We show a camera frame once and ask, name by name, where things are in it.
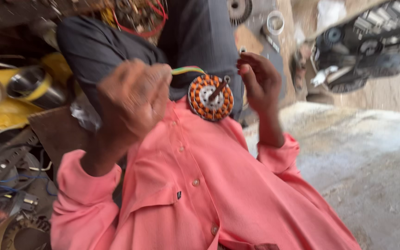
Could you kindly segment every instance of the blue wire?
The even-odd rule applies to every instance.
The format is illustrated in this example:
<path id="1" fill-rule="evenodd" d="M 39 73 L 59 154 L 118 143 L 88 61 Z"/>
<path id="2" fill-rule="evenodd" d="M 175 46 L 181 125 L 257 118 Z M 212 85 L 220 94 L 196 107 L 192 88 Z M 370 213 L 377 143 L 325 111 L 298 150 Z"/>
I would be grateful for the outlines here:
<path id="1" fill-rule="evenodd" d="M 48 177 L 44 177 L 44 176 L 29 176 L 29 175 L 25 175 L 25 174 L 18 174 L 18 175 L 16 175 L 16 176 L 12 177 L 12 178 L 9 178 L 9 179 L 6 179 L 6 180 L 1 180 L 0 182 L 9 182 L 9 181 L 13 181 L 14 179 L 17 179 L 19 176 L 22 176 L 22 177 L 25 177 L 25 178 L 47 179 L 47 182 L 46 182 L 46 191 L 47 191 L 47 193 L 48 193 L 49 195 L 51 195 L 51 196 L 57 196 L 56 194 L 53 194 L 53 193 L 49 192 L 48 187 L 49 187 L 49 181 L 50 181 L 50 179 L 49 179 Z M 2 186 L 2 185 L 0 185 L 0 188 L 4 188 L 4 189 L 8 188 L 8 189 L 7 189 L 8 191 L 18 192 L 18 190 L 13 189 L 13 188 L 11 188 L 11 187 L 7 187 L 7 186 Z"/>
<path id="2" fill-rule="evenodd" d="M 12 191 L 12 192 L 17 192 L 16 189 L 11 188 L 11 187 L 7 187 L 7 186 L 2 186 L 2 185 L 0 185 L 0 188 L 2 188 L 2 189 L 4 189 L 4 190 Z"/>

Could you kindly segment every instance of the person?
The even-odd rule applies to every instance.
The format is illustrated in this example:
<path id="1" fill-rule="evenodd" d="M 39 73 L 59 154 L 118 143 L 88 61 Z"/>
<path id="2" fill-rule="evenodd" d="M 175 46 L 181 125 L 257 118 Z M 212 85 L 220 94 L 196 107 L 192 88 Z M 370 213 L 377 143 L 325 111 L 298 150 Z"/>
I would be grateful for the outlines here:
<path id="1" fill-rule="evenodd" d="M 86 94 L 94 94 L 103 125 L 86 152 L 63 156 L 52 248 L 359 250 L 296 167 L 299 145 L 279 123 L 279 73 L 262 56 L 227 48 L 225 1 L 171 1 L 169 15 L 160 41 L 173 32 L 176 53 L 167 61 L 170 50 L 95 20 L 60 26 L 60 47 Z M 240 99 L 242 77 L 260 120 L 257 159 L 235 120 L 209 122 L 191 112 L 184 85 L 198 75 L 172 77 L 180 65 L 232 75 Z M 112 193 L 125 154 L 119 208 Z"/>

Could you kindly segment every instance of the dark gray pants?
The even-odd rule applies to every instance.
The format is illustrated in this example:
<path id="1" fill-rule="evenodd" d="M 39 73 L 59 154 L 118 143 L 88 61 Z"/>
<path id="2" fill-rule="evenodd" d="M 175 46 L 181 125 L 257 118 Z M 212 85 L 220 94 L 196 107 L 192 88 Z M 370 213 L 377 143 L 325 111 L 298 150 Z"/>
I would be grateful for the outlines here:
<path id="1" fill-rule="evenodd" d="M 225 0 L 171 0 L 169 19 L 158 46 L 141 37 L 113 29 L 87 17 L 69 17 L 59 26 L 59 48 L 81 88 L 100 113 L 96 85 L 122 61 L 139 58 L 147 64 L 167 63 L 173 69 L 198 66 L 208 74 L 231 77 L 234 95 L 232 117 L 242 111 L 243 85 L 237 75 L 239 57 Z M 169 98 L 179 100 L 191 81 L 201 75 L 188 72 L 174 76 Z"/>

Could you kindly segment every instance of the orange coil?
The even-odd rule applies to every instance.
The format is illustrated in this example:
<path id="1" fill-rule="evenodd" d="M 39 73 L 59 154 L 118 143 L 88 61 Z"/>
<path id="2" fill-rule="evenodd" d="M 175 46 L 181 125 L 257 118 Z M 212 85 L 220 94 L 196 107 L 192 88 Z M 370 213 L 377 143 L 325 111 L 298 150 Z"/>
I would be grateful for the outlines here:
<path id="1" fill-rule="evenodd" d="M 209 100 L 210 95 L 223 83 L 218 76 L 203 75 L 189 85 L 188 102 L 191 110 L 203 119 L 220 121 L 228 116 L 234 105 L 234 98 L 228 84 L 221 89 L 218 97 Z"/>

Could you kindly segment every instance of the shirt pocket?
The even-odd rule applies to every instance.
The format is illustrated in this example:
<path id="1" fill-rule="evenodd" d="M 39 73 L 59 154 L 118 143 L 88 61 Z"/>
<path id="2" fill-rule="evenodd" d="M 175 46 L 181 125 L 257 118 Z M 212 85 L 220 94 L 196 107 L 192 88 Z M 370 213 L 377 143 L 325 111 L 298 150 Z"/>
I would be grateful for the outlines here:
<path id="1" fill-rule="evenodd" d="M 137 160 L 126 170 L 123 186 L 125 215 L 150 206 L 174 205 L 181 191 L 160 153 Z"/>
<path id="2" fill-rule="evenodd" d="M 131 206 L 130 213 L 148 206 L 173 205 L 178 201 L 177 197 L 180 195 L 181 191 L 177 191 L 175 184 L 169 182 L 159 190 L 148 190 L 148 192 L 145 192 L 141 199 L 137 199 Z"/>

